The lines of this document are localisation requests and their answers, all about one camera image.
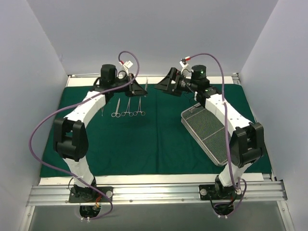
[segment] robotic arm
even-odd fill
[[[128,67],[131,63],[123,64],[124,74],[117,76],[117,70],[114,65],[105,64],[101,68],[101,77],[97,78],[92,89],[87,93],[83,101],[92,98],[103,90],[122,86],[133,79],[133,74],[128,73]],[[127,87],[118,91],[101,94],[93,100],[78,106],[74,111],[64,118],[58,118],[54,121],[53,148],[67,163],[72,173],[79,176],[87,184],[96,187],[95,177],[89,169],[86,159],[89,143],[86,127],[102,107],[112,98],[114,92],[124,92],[128,97],[143,96],[147,92],[136,82],[133,81]],[[74,181],[74,195],[87,201],[97,197],[97,193],[78,179]]]
[[[222,124],[228,123],[228,133],[231,135],[229,143],[231,162],[225,166],[215,180],[216,194],[220,198],[225,198],[226,195],[234,192],[231,178],[240,178],[255,161],[263,156],[265,149],[263,127],[259,123],[253,124],[240,115],[228,102],[222,101],[221,92],[211,86],[206,78],[204,65],[195,65],[190,69],[185,59],[180,64],[181,71],[172,67],[155,88],[174,96],[181,96],[183,91],[192,92],[195,100],[202,107],[213,113]],[[191,72],[191,78],[187,78],[185,72]],[[227,120],[225,120],[223,103],[226,103],[228,108]]]

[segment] surgical scissors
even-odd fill
[[[134,114],[132,112],[129,111],[129,108],[130,108],[130,98],[128,100],[128,104],[127,104],[127,108],[126,108],[126,111],[122,112],[121,115],[122,116],[125,116],[127,113],[130,117],[132,117]]]
[[[113,113],[111,113],[111,117],[117,117],[117,118],[119,118],[119,117],[121,116],[121,114],[118,112],[119,106],[120,106],[120,98],[119,98],[119,100],[117,101],[116,111],[113,112]]]
[[[138,115],[138,113],[140,113],[142,116],[145,115],[145,112],[143,112],[141,110],[141,97],[139,97],[139,106],[138,106],[138,110],[136,112],[133,112],[133,115],[136,116]]]

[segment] wire mesh basket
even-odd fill
[[[210,111],[196,104],[181,113],[182,124],[217,166],[227,163],[225,126]]]

